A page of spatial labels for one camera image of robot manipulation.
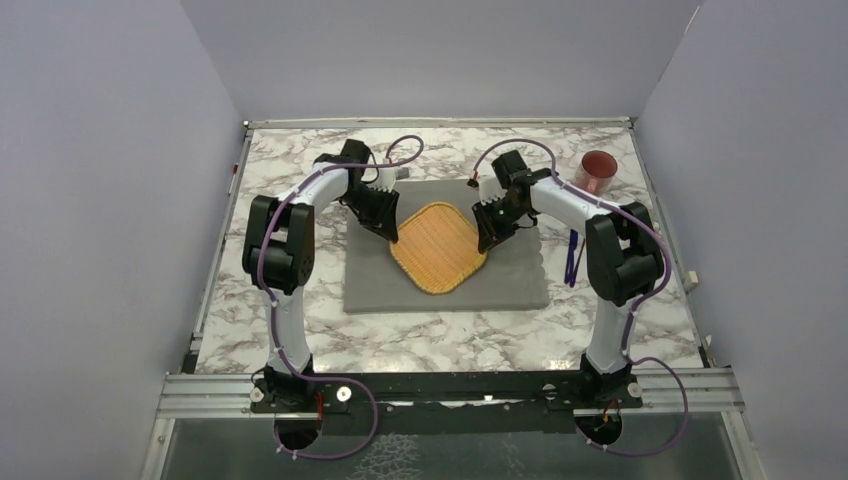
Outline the woven yellow wicker tray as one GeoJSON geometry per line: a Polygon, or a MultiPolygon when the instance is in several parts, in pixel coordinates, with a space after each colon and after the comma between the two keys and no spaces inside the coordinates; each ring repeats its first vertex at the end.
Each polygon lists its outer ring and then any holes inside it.
{"type": "Polygon", "coordinates": [[[475,274],[487,260],[478,252],[475,226],[454,205],[433,202],[405,220],[399,240],[390,245],[397,265],[429,295],[447,294],[475,274]]]}

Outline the grey scalloped cloth placemat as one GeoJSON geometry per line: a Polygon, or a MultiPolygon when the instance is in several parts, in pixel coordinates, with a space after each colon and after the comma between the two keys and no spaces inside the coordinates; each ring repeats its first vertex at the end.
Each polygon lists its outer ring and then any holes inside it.
{"type": "Polygon", "coordinates": [[[347,216],[343,309],[349,314],[534,310],[550,303],[537,228],[522,224],[479,252],[462,180],[402,181],[391,243],[347,216]]]}

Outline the pink patterned cup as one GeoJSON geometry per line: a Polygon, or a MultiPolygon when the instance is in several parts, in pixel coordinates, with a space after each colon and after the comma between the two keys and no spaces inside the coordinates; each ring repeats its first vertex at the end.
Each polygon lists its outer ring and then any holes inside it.
{"type": "Polygon", "coordinates": [[[602,196],[618,172],[618,162],[609,153],[585,153],[573,178],[573,185],[589,194],[602,196]]]}

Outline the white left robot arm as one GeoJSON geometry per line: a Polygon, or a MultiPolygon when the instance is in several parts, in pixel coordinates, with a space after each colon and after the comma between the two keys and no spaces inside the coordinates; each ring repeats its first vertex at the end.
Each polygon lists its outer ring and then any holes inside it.
{"type": "Polygon", "coordinates": [[[314,397],[303,296],[315,265],[317,217],[340,203],[367,231],[390,243],[399,239],[394,185],[406,163],[372,157],[364,142],[348,139],[340,153],[320,155],[284,193],[259,195],[250,205],[242,268],[267,300],[267,367],[271,378],[281,378],[275,393],[290,410],[306,408],[314,397]]]}

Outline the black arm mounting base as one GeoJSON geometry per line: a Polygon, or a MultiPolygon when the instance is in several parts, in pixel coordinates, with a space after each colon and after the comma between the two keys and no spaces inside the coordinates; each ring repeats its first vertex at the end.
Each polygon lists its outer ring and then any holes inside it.
{"type": "Polygon", "coordinates": [[[577,370],[320,373],[316,382],[258,378],[249,399],[284,434],[571,434],[576,417],[640,408],[638,386],[632,374],[602,383],[577,370]]]}

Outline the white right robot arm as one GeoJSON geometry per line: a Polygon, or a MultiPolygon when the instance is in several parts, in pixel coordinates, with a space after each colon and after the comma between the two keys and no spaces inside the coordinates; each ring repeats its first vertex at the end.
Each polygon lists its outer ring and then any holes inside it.
{"type": "Polygon", "coordinates": [[[493,176],[479,181],[472,212],[478,250],[486,253],[511,238],[523,217],[550,216],[585,241],[585,272],[597,295],[590,343],[581,357],[579,398],[600,407],[629,374],[629,336],[641,302],[668,279],[665,250],[647,208],[607,202],[566,183],[550,168],[531,170],[516,150],[492,163],[493,176]]]}

